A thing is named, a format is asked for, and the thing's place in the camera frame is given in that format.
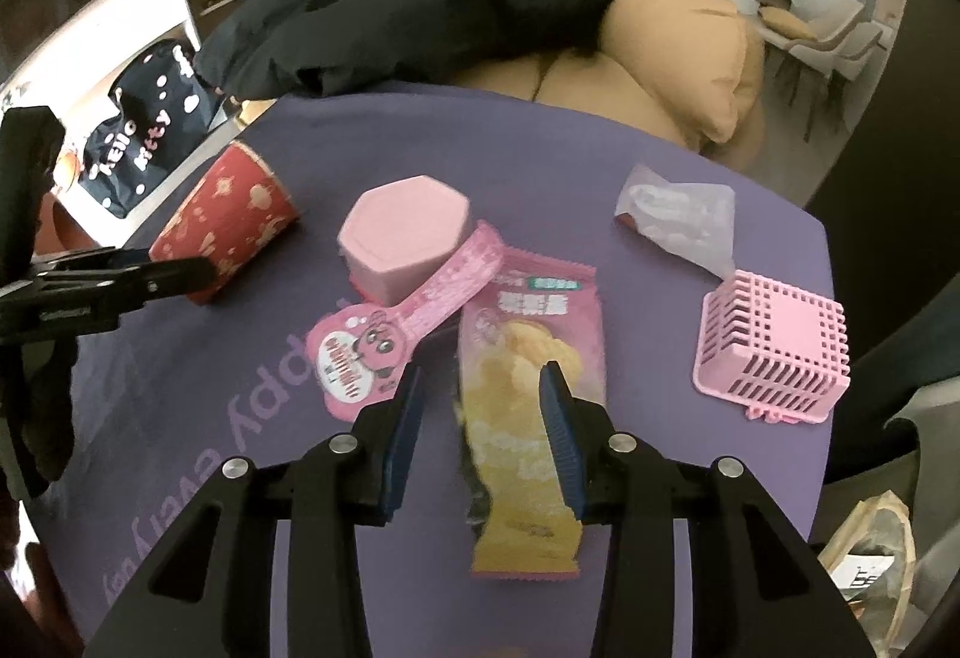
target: silver bolt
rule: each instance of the silver bolt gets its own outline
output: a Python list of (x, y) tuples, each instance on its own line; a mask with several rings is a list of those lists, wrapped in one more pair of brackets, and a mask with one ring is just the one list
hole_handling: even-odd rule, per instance
[(607, 439), (607, 444), (614, 452), (632, 452), (637, 448), (637, 439), (629, 433), (614, 433)]
[(250, 470), (250, 463), (242, 457), (232, 457), (224, 463), (221, 471), (227, 479), (239, 479)]
[(358, 444), (355, 436), (351, 436), (349, 433), (341, 433), (339, 436), (330, 439), (330, 450), (337, 455), (345, 455), (347, 452), (356, 450)]
[(743, 464), (736, 457), (721, 457), (717, 462), (717, 471), (730, 479), (736, 479), (743, 474)]

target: white label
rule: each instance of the white label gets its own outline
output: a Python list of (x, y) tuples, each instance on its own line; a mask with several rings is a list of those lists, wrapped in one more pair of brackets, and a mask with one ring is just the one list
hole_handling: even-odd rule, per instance
[(869, 588), (894, 565), (895, 560), (891, 555), (847, 555), (830, 572), (830, 579), (840, 590)]
[(317, 373), (320, 385), (342, 403), (359, 403), (370, 394), (373, 372), (353, 349), (357, 337), (345, 330), (334, 330), (320, 342)]

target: pink hexagonal box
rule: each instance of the pink hexagonal box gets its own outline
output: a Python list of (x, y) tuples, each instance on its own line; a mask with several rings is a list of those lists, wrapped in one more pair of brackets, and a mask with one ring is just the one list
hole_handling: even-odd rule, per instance
[(361, 195), (338, 240), (360, 294), (392, 306), (433, 276), (469, 231), (469, 200), (418, 175)]

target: snack bag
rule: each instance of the snack bag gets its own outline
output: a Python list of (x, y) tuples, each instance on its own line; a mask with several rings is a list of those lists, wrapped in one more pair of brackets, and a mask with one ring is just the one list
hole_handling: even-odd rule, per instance
[(595, 269), (507, 248), (464, 305), (460, 420), (479, 538), (473, 572), (563, 579), (578, 572), (581, 525), (563, 503), (539, 410), (539, 372), (556, 360), (576, 397), (604, 402)]

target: pink lollipop package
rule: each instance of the pink lollipop package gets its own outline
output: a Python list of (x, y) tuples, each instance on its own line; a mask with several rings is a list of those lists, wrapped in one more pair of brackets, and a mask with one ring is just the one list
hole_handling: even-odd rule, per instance
[(354, 421), (371, 403), (390, 400), (416, 344), (496, 276), (503, 241), (478, 222), (464, 244), (399, 305), (349, 306), (324, 317), (310, 331), (310, 356), (326, 408), (338, 420)]

